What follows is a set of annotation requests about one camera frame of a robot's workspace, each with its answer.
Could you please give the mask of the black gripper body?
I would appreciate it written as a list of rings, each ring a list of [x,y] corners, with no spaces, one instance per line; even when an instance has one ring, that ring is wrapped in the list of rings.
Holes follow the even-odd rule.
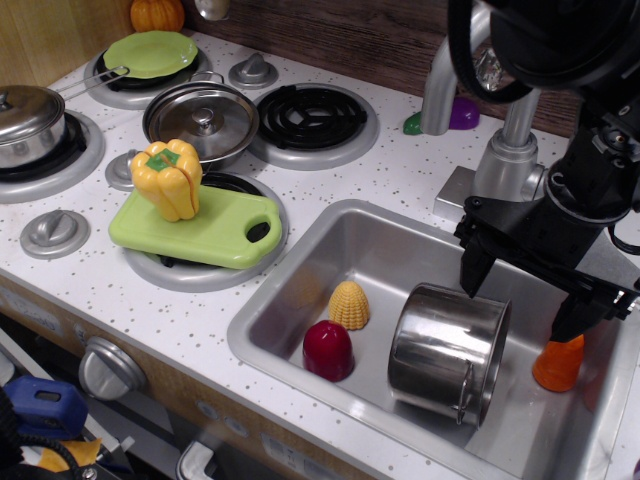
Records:
[[[625,318],[638,273],[606,244],[606,230],[639,207],[639,144],[613,127],[581,127],[547,171],[540,198],[512,202],[471,196],[455,235],[477,238],[503,260]]]

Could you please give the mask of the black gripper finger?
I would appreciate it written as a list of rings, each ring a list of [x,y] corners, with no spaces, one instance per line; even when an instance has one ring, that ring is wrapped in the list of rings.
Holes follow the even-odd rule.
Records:
[[[474,298],[490,273],[496,257],[477,238],[472,238],[464,247],[460,265],[460,286]]]
[[[567,343],[596,326],[609,313],[609,305],[598,299],[584,300],[570,294],[560,305],[549,340]]]

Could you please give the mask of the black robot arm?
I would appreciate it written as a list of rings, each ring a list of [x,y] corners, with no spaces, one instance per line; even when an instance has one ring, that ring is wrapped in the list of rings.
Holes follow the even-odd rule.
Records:
[[[568,342],[602,320],[626,317],[638,270],[618,252],[617,222],[639,207],[639,5],[635,1],[493,1],[490,35],[509,85],[490,92],[476,78],[472,5],[448,5],[454,69],[491,103],[535,89],[568,90],[581,101],[564,156],[542,195],[514,202],[475,193],[455,234],[460,283],[478,292],[496,260],[565,291],[550,338]]]

